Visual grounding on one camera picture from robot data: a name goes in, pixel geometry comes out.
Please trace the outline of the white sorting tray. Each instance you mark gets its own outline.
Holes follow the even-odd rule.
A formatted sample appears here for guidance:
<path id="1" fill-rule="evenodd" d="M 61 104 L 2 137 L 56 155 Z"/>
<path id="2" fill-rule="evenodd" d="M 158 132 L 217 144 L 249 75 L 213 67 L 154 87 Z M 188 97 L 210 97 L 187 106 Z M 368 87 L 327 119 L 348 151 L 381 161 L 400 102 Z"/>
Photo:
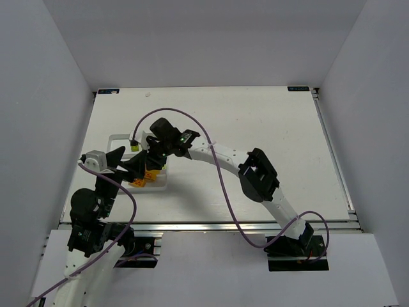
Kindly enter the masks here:
<path id="1" fill-rule="evenodd" d="M 107 143 L 108 152 L 115 150 L 120 146 L 125 147 L 125 152 L 121 160 L 122 162 L 125 162 L 131 159 L 132 157 L 134 157 L 136 154 L 140 152 L 140 151 L 131 152 L 130 143 L 129 143 L 128 138 L 129 138 L 129 134 L 111 134 L 108 137 L 108 143 Z M 122 186 L 125 187 L 127 190 L 129 190 L 132 194 L 164 191 L 167 187 L 167 176 L 168 176 L 167 166 L 165 165 L 162 168 L 162 170 L 160 170 L 157 174 L 158 174 L 157 180 L 154 182 L 146 180 L 146 185 L 143 188 L 131 187 L 126 181 L 122 181 Z"/>

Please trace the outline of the blue label sticker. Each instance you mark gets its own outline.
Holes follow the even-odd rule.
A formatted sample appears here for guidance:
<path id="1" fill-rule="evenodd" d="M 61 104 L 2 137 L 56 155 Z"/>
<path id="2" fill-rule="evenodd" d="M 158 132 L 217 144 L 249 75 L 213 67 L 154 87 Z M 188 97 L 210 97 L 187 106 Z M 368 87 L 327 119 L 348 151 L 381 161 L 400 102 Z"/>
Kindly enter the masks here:
<path id="1" fill-rule="evenodd" d="M 120 92 L 119 89 L 99 89 L 97 94 L 98 95 L 115 95 L 118 94 Z"/>
<path id="2" fill-rule="evenodd" d="M 288 91 L 310 91 L 308 86 L 288 86 Z"/>

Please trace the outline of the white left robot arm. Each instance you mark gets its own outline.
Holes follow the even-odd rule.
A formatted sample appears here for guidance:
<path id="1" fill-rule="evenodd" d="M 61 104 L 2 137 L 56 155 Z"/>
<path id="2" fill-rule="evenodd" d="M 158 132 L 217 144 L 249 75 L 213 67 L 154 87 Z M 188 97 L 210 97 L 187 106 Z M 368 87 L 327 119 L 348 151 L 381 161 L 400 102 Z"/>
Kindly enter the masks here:
<path id="1" fill-rule="evenodd" d="M 123 182 L 144 178 L 147 151 L 125 161 L 125 147 L 108 153 L 93 150 L 79 159 L 79 167 L 96 177 L 93 189 L 76 190 L 70 199 L 71 234 L 64 279 L 56 286 L 53 306 L 97 306 L 116 262 L 134 240 L 131 224 L 107 222 Z"/>

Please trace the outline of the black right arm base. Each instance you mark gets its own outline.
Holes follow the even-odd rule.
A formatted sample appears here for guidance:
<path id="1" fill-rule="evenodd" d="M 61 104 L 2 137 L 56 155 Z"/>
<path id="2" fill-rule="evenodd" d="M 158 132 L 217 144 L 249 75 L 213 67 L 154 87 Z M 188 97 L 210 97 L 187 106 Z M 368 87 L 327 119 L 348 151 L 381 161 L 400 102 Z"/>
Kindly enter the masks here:
<path id="1" fill-rule="evenodd" d="M 305 251 L 284 236 L 264 249 L 270 272 L 329 271 L 324 238 L 314 235 Z"/>

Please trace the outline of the blue label sticker left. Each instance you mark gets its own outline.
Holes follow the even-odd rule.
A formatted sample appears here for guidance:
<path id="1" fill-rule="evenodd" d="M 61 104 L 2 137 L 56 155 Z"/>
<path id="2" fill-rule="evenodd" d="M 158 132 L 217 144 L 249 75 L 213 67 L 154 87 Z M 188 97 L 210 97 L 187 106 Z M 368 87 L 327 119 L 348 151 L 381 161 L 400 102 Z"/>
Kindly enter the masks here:
<path id="1" fill-rule="evenodd" d="M 98 95 L 115 95 L 118 94 L 120 92 L 119 89 L 99 89 L 97 94 Z"/>

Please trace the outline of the orange upside-down lego brick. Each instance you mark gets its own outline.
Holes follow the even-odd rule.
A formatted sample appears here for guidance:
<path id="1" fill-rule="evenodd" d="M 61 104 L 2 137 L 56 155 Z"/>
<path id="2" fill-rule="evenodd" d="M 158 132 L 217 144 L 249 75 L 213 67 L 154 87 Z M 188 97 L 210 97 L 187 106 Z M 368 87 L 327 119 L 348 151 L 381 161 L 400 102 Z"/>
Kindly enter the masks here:
<path id="1" fill-rule="evenodd" d="M 157 173 L 150 173 L 150 180 L 153 181 L 153 182 L 156 181 L 157 180 L 157 175 L 158 175 Z"/>

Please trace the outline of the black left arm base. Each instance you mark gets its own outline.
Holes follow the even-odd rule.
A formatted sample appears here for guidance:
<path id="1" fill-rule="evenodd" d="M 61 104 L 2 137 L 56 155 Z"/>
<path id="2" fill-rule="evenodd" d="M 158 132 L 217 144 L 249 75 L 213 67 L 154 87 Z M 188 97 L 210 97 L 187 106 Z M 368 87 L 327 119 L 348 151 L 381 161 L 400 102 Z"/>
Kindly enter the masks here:
<path id="1" fill-rule="evenodd" d="M 159 258 L 162 239 L 160 237 L 134 237 L 125 250 L 125 254 L 116 262 L 115 267 L 128 269 L 154 269 Z"/>

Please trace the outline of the blue label sticker right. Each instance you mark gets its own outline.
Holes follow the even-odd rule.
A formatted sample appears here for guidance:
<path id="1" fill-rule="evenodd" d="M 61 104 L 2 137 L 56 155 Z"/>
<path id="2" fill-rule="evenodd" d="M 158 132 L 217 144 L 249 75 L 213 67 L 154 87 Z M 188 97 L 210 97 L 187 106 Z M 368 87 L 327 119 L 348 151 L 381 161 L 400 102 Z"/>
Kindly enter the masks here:
<path id="1" fill-rule="evenodd" d="M 288 91 L 310 91 L 308 86 L 288 86 Z"/>

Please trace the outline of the yellow long lego brick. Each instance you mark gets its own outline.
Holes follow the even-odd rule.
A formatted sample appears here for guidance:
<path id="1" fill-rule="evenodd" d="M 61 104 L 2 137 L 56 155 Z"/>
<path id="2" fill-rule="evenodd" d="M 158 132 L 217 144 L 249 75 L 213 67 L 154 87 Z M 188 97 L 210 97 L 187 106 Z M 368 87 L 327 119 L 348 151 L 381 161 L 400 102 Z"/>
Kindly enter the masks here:
<path id="1" fill-rule="evenodd" d="M 129 186 L 131 186 L 131 187 L 135 187 L 135 188 L 143 188 L 143 187 L 145 187 L 145 185 L 146 185 L 146 181 L 145 181 L 145 179 L 137 179 L 137 180 L 134 180 L 133 182 L 129 182 L 128 183 L 129 184 Z"/>

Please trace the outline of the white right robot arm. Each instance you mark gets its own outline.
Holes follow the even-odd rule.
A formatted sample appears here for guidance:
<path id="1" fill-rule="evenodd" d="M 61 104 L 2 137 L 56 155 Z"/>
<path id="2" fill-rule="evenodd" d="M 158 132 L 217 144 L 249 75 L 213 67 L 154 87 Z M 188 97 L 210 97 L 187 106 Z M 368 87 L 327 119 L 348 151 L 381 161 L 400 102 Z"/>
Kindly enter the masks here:
<path id="1" fill-rule="evenodd" d="M 268 157 L 259 148 L 241 152 L 212 143 L 208 136 L 193 130 L 179 131 L 165 118 L 151 127 L 149 166 L 160 166 L 170 155 L 218 166 L 238 177 L 243 194 L 261 203 L 278 222 L 284 233 L 277 241 L 291 256 L 304 256 L 310 248 L 314 230 L 289 204 L 280 188 L 278 174 Z"/>

